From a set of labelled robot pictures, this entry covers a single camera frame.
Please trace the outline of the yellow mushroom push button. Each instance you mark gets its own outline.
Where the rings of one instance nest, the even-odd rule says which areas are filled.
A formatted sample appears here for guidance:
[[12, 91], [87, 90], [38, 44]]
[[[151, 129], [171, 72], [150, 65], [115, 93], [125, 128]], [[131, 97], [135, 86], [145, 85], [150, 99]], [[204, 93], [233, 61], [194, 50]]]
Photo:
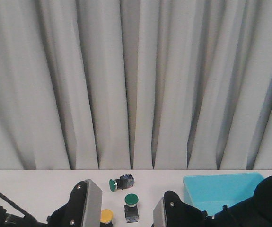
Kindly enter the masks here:
[[113, 227], [114, 214], [110, 209], [101, 210], [100, 227]]

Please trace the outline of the light blue plastic box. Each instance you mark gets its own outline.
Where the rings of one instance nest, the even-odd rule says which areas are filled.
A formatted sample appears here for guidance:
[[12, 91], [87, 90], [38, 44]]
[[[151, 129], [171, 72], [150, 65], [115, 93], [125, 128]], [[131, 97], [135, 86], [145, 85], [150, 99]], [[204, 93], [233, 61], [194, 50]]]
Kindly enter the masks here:
[[184, 203], [214, 215], [224, 205], [231, 207], [253, 196], [264, 180], [260, 173], [185, 176]]

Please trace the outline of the lying green push button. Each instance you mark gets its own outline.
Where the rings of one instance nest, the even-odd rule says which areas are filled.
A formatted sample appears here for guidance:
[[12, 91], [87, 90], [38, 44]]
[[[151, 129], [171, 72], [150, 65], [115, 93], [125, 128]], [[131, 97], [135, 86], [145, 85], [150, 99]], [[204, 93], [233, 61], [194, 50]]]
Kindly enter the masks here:
[[109, 180], [109, 188], [112, 192], [125, 190], [134, 186], [134, 177], [131, 174], [125, 174], [118, 179]]

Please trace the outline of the white pleated curtain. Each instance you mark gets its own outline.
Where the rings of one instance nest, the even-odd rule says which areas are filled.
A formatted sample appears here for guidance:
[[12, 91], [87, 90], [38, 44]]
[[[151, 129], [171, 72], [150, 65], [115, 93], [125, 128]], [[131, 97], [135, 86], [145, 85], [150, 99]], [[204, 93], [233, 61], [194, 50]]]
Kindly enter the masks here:
[[0, 0], [0, 170], [272, 170], [272, 0]]

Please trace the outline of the upright green push button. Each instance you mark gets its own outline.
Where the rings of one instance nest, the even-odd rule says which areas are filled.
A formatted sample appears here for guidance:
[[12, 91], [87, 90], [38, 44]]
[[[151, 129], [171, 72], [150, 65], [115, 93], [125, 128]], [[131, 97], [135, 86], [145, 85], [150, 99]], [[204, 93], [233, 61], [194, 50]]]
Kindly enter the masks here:
[[136, 223], [139, 221], [139, 211], [138, 211], [138, 202], [139, 197], [134, 194], [130, 193], [127, 194], [124, 198], [125, 205], [124, 205], [124, 213], [125, 219], [127, 223]]

